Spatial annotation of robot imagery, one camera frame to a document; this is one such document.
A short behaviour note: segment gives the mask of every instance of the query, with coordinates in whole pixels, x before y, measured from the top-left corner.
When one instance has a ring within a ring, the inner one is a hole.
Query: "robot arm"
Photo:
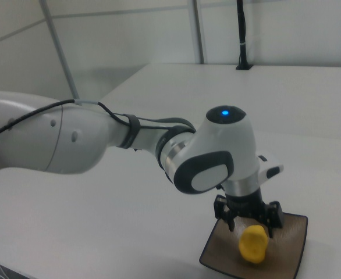
[[[234,106],[211,109],[196,131],[183,119],[149,120],[63,104],[17,122],[18,117],[56,100],[0,91],[0,169],[22,167],[52,173],[82,173],[109,146],[152,153],[168,179],[187,194],[215,187],[215,215],[233,230],[236,216],[281,227],[280,204],[266,205],[260,185],[283,170],[269,155],[256,154],[250,121]],[[74,103],[83,101],[71,100]]]

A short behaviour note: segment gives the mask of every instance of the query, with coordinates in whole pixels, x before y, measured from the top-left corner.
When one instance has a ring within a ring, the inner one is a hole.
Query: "yellow object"
[[[241,256],[251,263],[261,263],[265,259],[265,252],[269,238],[262,226],[247,227],[239,239]]]

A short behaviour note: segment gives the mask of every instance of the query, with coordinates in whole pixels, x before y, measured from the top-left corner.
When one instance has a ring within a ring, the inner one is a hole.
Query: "black cable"
[[[41,112],[44,112],[48,109],[52,109],[56,106],[61,106],[61,105],[64,105],[66,103],[75,103],[75,100],[74,99],[70,99],[70,100],[65,100],[65,101],[60,101],[60,102],[56,102],[56,103],[52,103],[50,105],[47,105],[47,106],[43,106],[42,108],[39,108],[39,109],[36,109],[30,113],[27,113],[19,118],[17,118],[16,120],[10,122],[9,124],[3,126],[0,128],[0,134],[10,128],[12,128],[14,125],[17,125],[19,122],[22,122],[23,120],[26,120],[28,118],[30,118],[31,116],[34,116],[34,115],[37,115],[38,113],[41,113]]]
[[[101,102],[98,102],[98,106],[100,106],[101,108],[103,108],[114,120],[116,120],[117,122],[125,125],[125,126],[128,126],[130,127],[130,124],[128,122],[125,122],[124,120],[118,118],[116,115],[121,115],[121,116],[125,116],[121,113],[114,113],[112,111],[110,111],[108,109],[108,107],[106,107],[103,103]],[[158,122],[158,120],[149,120],[149,119],[145,119],[145,118],[140,118],[138,117],[138,119],[142,119],[142,120],[147,120],[147,121],[152,121],[152,122]],[[171,127],[162,127],[162,126],[142,126],[141,125],[141,128],[142,129],[160,129],[160,130],[169,130]]]

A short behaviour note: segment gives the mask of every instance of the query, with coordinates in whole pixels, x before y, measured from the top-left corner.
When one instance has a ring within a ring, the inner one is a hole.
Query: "brown tray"
[[[259,224],[253,219],[235,218],[234,232],[218,220],[200,256],[200,263],[238,279],[294,279],[303,256],[308,218],[285,214],[283,228],[273,229],[265,260],[260,264],[247,262],[238,249],[239,238],[248,226]]]

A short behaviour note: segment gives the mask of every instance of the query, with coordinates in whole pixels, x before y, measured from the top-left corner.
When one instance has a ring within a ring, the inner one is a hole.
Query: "table surface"
[[[264,201],[309,218],[297,278],[341,278],[341,68],[148,65],[102,101],[196,126],[215,105],[244,109],[285,165]],[[1,170],[0,264],[37,279],[228,278],[198,262],[216,194],[180,193],[152,155],[119,148],[79,175]]]

